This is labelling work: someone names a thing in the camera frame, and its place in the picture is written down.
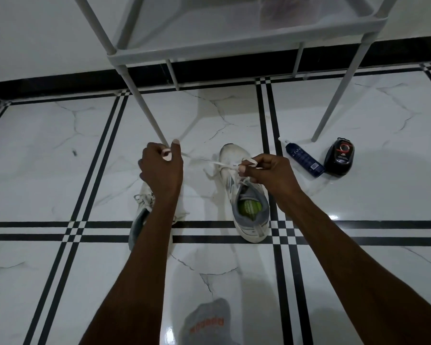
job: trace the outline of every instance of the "blue spray bottle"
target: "blue spray bottle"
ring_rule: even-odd
[[[325,168],[322,164],[311,157],[305,150],[297,144],[291,143],[289,140],[278,138],[278,140],[286,145],[286,151],[300,166],[317,178],[324,173]]]

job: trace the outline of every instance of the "left hand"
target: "left hand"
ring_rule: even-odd
[[[169,199],[179,196],[183,181],[183,160],[181,146],[177,139],[171,144],[171,161],[165,161],[161,152],[166,149],[163,144],[148,143],[138,161],[142,171],[141,179],[152,189],[155,198]]]

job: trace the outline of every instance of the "shoe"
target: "shoe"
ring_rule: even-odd
[[[149,185],[147,183],[142,184],[142,188],[139,194],[134,195],[134,199],[139,205],[139,208],[136,212],[136,219],[132,222],[130,235],[128,238],[128,246],[130,251],[132,251],[134,244],[137,241],[137,238],[139,237],[139,234],[142,231],[142,228],[144,227],[145,222],[147,221],[148,215],[152,212],[153,205],[155,204],[155,196],[152,193],[152,189],[150,189]],[[181,215],[175,215],[173,219],[173,224],[176,223],[179,220],[183,220],[186,213],[183,213]],[[171,254],[172,250],[172,232],[169,236],[169,244],[168,244],[168,256]]]
[[[250,158],[241,146],[225,144],[220,150],[219,162],[226,165],[238,165]],[[242,238],[259,243],[268,235],[270,206],[263,185],[250,182],[249,177],[240,177],[238,171],[229,167],[219,168],[233,209],[235,227]]]

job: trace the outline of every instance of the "shoe tongue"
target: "shoe tongue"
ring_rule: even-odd
[[[255,196],[255,191],[253,190],[253,188],[247,185],[243,185],[243,188],[246,188],[246,190],[242,191],[242,193],[239,194],[240,201],[245,201],[245,200],[258,201],[257,196]]]

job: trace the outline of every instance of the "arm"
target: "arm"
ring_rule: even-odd
[[[301,191],[289,160],[254,157],[240,175],[264,184],[310,244],[365,344],[431,344],[431,305],[388,272]]]
[[[171,145],[171,161],[161,157],[164,148],[149,143],[139,160],[155,205],[80,345],[159,343],[169,235],[183,179],[178,141]]]

